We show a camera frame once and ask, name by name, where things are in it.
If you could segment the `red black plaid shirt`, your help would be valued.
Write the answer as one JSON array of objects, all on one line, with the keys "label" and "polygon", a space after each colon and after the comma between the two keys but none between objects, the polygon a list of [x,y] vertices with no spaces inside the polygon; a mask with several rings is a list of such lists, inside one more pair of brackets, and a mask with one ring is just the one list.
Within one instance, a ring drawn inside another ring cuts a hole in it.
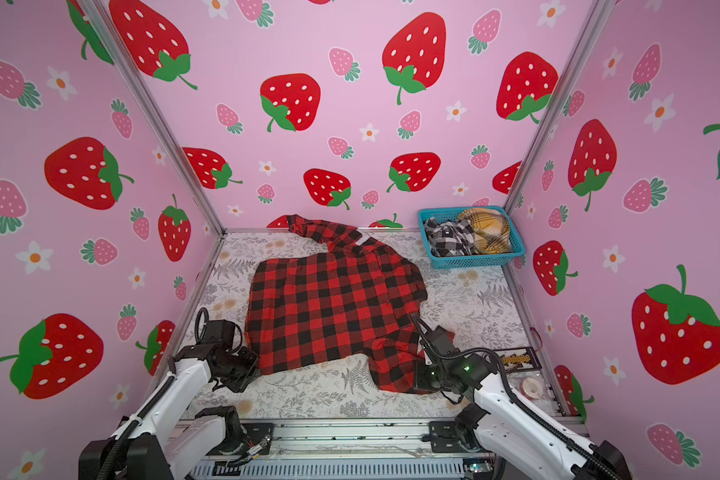
[{"label": "red black plaid shirt", "polygon": [[245,338],[259,371],[272,375],[363,354],[379,389],[432,392],[416,381],[425,359],[412,319],[428,298],[419,268],[353,226],[285,219],[290,232],[326,250],[257,266]]}]

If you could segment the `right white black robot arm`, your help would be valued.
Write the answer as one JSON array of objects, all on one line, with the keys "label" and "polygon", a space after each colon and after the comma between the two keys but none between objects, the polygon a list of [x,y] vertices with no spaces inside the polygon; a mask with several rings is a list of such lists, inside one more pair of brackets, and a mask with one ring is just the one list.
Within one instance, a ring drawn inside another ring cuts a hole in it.
[{"label": "right white black robot arm", "polygon": [[426,357],[416,367],[416,388],[469,401],[456,420],[456,437],[467,449],[492,452],[531,479],[632,477],[614,445],[591,443],[521,396],[495,351],[461,351],[444,329],[430,328],[417,314],[408,319]]}]

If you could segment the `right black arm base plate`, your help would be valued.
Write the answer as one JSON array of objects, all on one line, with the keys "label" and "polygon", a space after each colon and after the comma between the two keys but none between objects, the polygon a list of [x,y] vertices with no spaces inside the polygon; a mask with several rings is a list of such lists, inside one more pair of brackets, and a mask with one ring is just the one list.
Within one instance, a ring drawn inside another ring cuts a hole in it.
[{"label": "right black arm base plate", "polygon": [[468,453],[474,444],[466,426],[459,421],[431,421],[428,424],[429,442],[435,453]]}]

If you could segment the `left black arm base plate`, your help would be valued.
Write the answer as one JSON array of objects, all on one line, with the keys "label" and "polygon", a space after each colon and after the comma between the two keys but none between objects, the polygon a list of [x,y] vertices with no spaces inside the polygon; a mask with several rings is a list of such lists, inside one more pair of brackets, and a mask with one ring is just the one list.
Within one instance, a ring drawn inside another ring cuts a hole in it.
[{"label": "left black arm base plate", "polygon": [[208,454],[240,457],[256,447],[255,455],[268,455],[270,452],[275,425],[266,422],[243,423],[239,432],[232,432],[220,445],[211,449]]}]

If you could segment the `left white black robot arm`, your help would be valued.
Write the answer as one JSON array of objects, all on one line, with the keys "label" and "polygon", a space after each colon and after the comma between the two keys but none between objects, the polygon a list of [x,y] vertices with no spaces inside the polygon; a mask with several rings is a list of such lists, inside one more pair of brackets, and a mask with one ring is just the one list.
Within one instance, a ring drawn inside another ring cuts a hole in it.
[{"label": "left white black robot arm", "polygon": [[238,324],[212,320],[201,308],[194,336],[193,345],[167,358],[166,375],[140,409],[109,438],[85,447],[78,461],[80,479],[191,479],[196,465],[215,450],[233,456],[230,468],[269,452],[273,426],[244,427],[234,406],[205,408],[171,436],[205,385],[241,392],[260,375],[259,357],[244,345]]}]

